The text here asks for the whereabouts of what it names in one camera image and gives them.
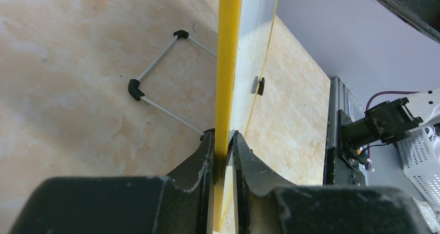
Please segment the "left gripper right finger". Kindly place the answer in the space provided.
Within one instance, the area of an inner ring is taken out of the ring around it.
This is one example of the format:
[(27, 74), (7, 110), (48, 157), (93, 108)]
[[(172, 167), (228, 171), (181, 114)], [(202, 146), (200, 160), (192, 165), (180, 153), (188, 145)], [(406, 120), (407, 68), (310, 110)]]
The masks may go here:
[(232, 137), (236, 233), (430, 233), (414, 200), (392, 187), (298, 186)]

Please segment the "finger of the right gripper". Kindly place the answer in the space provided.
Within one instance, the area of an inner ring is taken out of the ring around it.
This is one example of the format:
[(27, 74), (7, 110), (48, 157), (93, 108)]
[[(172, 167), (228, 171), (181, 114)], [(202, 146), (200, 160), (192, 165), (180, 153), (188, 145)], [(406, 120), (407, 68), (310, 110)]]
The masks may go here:
[(439, 0), (376, 0), (418, 32), (439, 43)]

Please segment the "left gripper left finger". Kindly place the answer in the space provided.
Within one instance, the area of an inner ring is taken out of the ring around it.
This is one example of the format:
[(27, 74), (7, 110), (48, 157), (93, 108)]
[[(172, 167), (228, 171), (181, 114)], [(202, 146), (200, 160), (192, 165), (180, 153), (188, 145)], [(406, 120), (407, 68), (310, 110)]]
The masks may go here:
[(212, 233), (214, 137), (163, 176), (53, 177), (11, 233)]

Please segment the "yellow framed whiteboard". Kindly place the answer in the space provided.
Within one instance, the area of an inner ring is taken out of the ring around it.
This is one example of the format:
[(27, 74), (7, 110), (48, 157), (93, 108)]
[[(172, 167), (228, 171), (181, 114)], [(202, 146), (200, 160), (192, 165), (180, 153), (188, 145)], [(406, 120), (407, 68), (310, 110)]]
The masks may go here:
[(278, 0), (219, 0), (216, 67), (213, 230), (221, 232), (232, 182), (233, 133), (246, 133), (265, 68)]

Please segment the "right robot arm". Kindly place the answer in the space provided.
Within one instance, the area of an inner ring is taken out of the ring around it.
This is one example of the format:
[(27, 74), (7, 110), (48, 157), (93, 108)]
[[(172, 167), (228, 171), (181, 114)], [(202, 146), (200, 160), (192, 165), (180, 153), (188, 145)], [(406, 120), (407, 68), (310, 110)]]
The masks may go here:
[[(439, 42), (439, 0), (376, 0), (401, 20)], [(341, 127), (341, 155), (364, 161), (358, 149), (375, 141), (391, 144), (412, 130), (439, 122), (439, 89), (408, 94), (365, 111), (365, 117)]]

